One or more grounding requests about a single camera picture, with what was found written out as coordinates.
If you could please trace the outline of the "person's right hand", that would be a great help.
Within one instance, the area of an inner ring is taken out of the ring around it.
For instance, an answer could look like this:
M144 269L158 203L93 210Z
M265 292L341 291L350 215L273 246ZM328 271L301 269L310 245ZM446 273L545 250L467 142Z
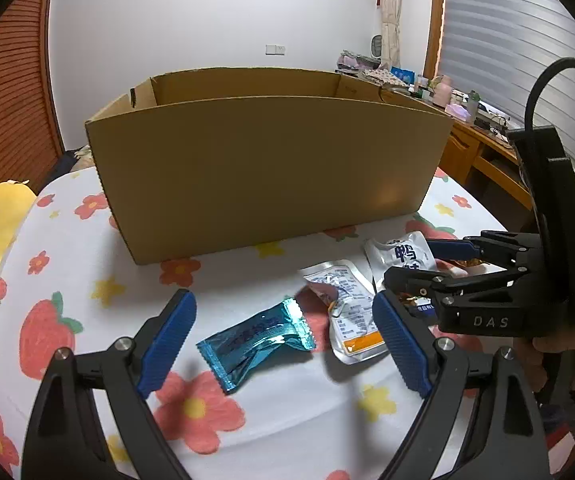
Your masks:
M564 352L575 353L575 328L563 327L553 334L533 339L514 338L513 348L522 363L531 390L539 392L547 382L543 359ZM575 365L571 389L575 391Z

